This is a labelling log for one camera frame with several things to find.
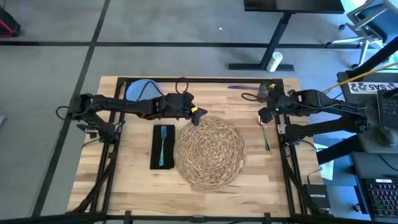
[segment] desk leg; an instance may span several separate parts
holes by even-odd
[[[269,43],[269,47],[267,48],[264,56],[260,64],[258,63],[231,63],[228,68],[230,70],[267,70],[267,65],[272,58],[272,54],[275,52],[276,47],[279,44],[280,39],[282,38],[287,24],[289,23],[290,18],[292,17],[292,13],[285,12],[282,18],[280,19],[278,26],[272,35],[271,41]],[[294,71],[293,65],[279,65],[276,69],[277,71]]]
[[[317,152],[318,163],[319,165],[322,165],[342,156],[346,156],[351,152],[363,152],[363,150],[361,150],[361,143],[357,135],[351,136],[344,141]]]

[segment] office chair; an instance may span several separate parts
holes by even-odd
[[[375,49],[382,49],[398,36],[398,0],[367,0],[362,6],[349,12],[347,17],[353,24],[340,25],[339,30],[349,27],[357,36],[335,40],[326,46],[359,42],[361,56],[359,63],[352,65],[353,69],[363,64],[370,45]]]

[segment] label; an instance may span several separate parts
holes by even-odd
[[[352,94],[376,94],[378,90],[398,88],[398,83],[349,82],[348,86]]]
[[[376,179],[376,183],[392,183],[392,180],[388,180],[388,179]]]

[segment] round woven placemat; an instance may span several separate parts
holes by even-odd
[[[174,145],[174,162],[182,177],[202,189],[232,182],[242,171],[246,147],[236,128],[225,120],[205,116],[200,125],[186,125]]]

